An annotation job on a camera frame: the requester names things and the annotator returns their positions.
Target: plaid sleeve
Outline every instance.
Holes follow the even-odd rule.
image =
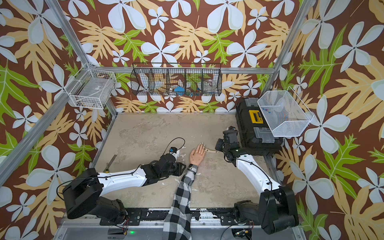
[[[163,240],[192,240],[189,210],[191,185],[195,179],[197,166],[192,165],[181,179],[173,197],[172,207],[164,220]]]

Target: black wire basket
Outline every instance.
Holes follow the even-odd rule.
[[[134,66],[131,89],[134,95],[220,95],[222,74],[219,67]]]

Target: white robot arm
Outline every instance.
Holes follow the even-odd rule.
[[[298,225],[296,202],[293,191],[274,181],[255,162],[253,156],[241,148],[237,131],[230,127],[223,132],[216,150],[222,151],[235,167],[240,169],[260,195],[259,204],[249,200],[235,203],[233,212],[237,222],[252,220],[268,234]],[[182,175],[185,165],[176,162],[176,148],[162,155],[158,161],[139,166],[135,170],[105,173],[95,169],[85,170],[63,189],[69,219],[93,214],[101,218],[101,225],[118,225],[125,221],[127,212],[118,199],[109,200],[103,195],[128,187],[141,187],[156,183],[170,175]]]

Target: concrete floor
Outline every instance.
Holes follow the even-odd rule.
[[[229,126],[236,126],[234,114],[119,114],[101,155],[96,171],[102,172],[114,154],[110,172],[136,169],[139,164],[158,160],[167,144],[176,137],[185,139],[177,162],[189,165],[189,154],[200,142],[214,150],[216,141]],[[183,141],[170,146],[179,148]],[[268,172],[264,158],[255,161]],[[182,176],[145,187],[131,187],[106,194],[120,199],[125,207],[169,208]],[[223,153],[206,153],[192,185],[191,207],[233,207],[242,200],[259,202],[259,195],[233,164],[223,159]]]

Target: wire basket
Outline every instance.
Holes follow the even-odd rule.
[[[220,67],[133,67],[131,73],[135,95],[220,95],[221,84]]]
[[[85,66],[80,69],[76,80],[78,82],[68,92],[75,106],[104,109],[116,85],[115,74]]]
[[[257,103],[274,137],[298,137],[314,118],[309,109],[306,114],[285,90],[267,91]]]

